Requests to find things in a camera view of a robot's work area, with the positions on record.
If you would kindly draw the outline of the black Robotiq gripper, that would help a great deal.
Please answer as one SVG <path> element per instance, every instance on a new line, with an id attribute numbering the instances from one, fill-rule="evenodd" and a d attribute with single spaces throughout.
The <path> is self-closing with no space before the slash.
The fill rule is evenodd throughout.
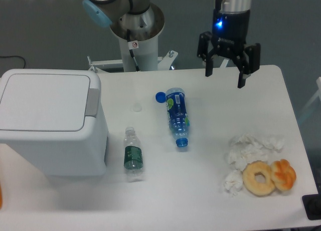
<path id="1" fill-rule="evenodd" d="M 250 0 L 215 0 L 212 33 L 199 35 L 197 57 L 205 62 L 205 76 L 213 73 L 215 55 L 232 59 L 239 70 L 239 89 L 260 68 L 261 45 L 244 48 L 250 18 Z"/>

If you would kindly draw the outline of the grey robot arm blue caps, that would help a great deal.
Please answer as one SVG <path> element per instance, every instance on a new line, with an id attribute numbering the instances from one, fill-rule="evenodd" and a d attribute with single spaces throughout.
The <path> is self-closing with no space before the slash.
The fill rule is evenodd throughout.
<path id="1" fill-rule="evenodd" d="M 176 53 L 158 56 L 158 36 L 165 25 L 161 9 L 150 0 L 83 0 L 92 20 L 110 28 L 119 40 L 126 72 L 168 70 Z M 215 56 L 231 60 L 239 70 L 238 87 L 260 67 L 261 46 L 246 43 L 251 0 L 215 0 L 212 29 L 199 35 L 197 56 L 205 75 L 213 72 Z"/>

